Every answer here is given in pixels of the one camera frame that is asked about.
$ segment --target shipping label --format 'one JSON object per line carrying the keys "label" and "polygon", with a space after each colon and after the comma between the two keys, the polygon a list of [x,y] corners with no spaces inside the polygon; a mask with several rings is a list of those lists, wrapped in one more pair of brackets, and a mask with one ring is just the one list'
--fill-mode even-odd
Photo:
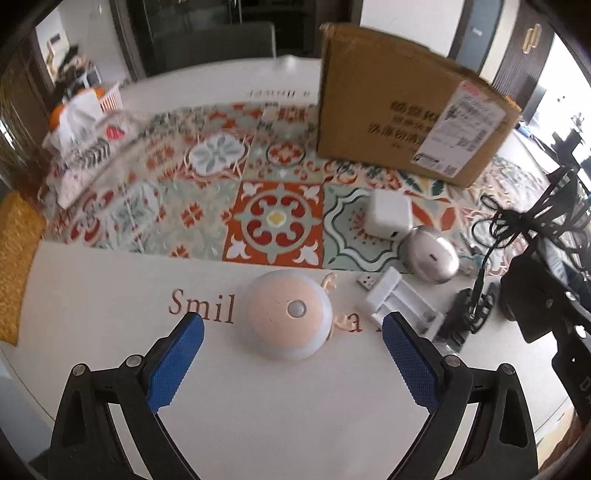
{"label": "shipping label", "polygon": [[427,135],[412,162],[455,177],[499,126],[505,111],[464,80]]}

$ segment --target tile pattern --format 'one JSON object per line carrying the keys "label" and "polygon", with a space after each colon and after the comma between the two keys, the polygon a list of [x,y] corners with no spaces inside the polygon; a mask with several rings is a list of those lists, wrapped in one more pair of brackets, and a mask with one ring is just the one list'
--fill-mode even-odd
{"label": "tile pattern", "polygon": [[[235,103],[153,116],[134,147],[67,210],[47,209],[46,238],[182,258],[335,270],[403,269],[397,246],[364,228],[371,189],[400,190],[415,224],[459,249],[491,215],[489,193],[526,210],[547,180],[495,157],[468,189],[316,155],[315,106]],[[501,274],[525,245],[495,254]]]}

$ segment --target white charger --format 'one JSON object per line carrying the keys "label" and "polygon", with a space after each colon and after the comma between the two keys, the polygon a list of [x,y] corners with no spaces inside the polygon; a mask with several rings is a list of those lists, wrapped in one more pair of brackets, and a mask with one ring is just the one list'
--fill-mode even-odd
{"label": "white charger", "polygon": [[368,235],[401,241],[413,228],[410,198],[396,190],[373,190],[364,228]]}

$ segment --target orange floral pattern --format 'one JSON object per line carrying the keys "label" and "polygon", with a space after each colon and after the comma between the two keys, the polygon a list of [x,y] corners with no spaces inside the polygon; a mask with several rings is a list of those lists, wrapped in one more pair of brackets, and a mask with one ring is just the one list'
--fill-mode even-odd
{"label": "orange floral pattern", "polygon": [[181,213],[181,218],[185,228],[195,226],[195,224],[203,218],[203,210],[196,202],[185,209],[183,213]]}

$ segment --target doorway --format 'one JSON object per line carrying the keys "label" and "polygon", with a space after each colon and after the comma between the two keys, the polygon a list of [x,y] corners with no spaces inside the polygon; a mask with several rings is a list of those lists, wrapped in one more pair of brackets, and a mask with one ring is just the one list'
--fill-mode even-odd
{"label": "doorway", "polygon": [[501,17],[503,0],[465,0],[449,57],[480,73]]}

